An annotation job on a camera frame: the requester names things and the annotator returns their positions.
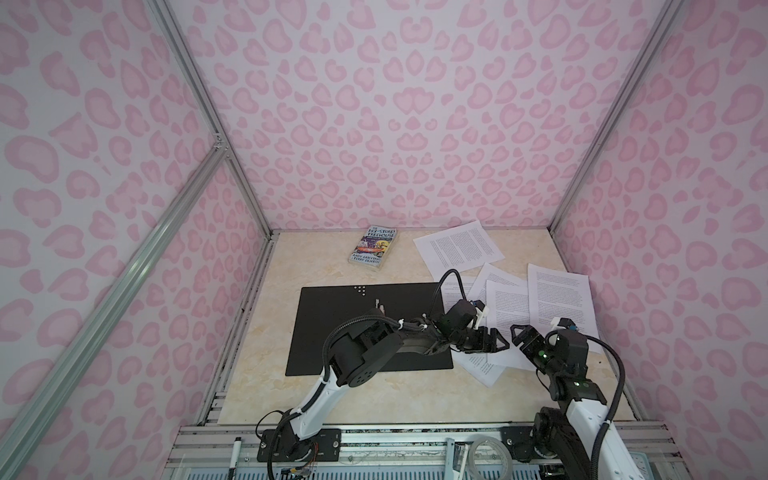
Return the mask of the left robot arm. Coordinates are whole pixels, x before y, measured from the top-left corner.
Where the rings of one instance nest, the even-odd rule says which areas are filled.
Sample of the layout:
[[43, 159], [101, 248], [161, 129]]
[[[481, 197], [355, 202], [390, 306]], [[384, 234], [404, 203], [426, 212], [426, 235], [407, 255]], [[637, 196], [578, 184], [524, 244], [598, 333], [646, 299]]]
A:
[[398, 354], [508, 350], [510, 343], [498, 329], [479, 324], [481, 314], [481, 303], [467, 300], [435, 318], [424, 314], [393, 319], [376, 307], [335, 327], [323, 343], [322, 368], [313, 390], [297, 407], [283, 412], [276, 427], [266, 432], [262, 441], [265, 461], [277, 461], [280, 456], [289, 461], [305, 458], [314, 450], [311, 441], [347, 391], [371, 380]]

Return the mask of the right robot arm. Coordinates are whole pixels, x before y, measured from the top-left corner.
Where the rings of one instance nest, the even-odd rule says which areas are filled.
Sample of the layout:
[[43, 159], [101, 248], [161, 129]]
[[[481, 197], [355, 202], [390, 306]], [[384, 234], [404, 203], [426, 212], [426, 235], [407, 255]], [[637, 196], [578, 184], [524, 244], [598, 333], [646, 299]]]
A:
[[[568, 318], [541, 334], [531, 325], [510, 327], [512, 343], [549, 379], [556, 408], [537, 413], [531, 433], [534, 450], [558, 459], [569, 479], [645, 479], [614, 425], [626, 371], [617, 352], [603, 340], [580, 332]], [[588, 378], [589, 346], [603, 348], [619, 367], [614, 394], [607, 399]]]

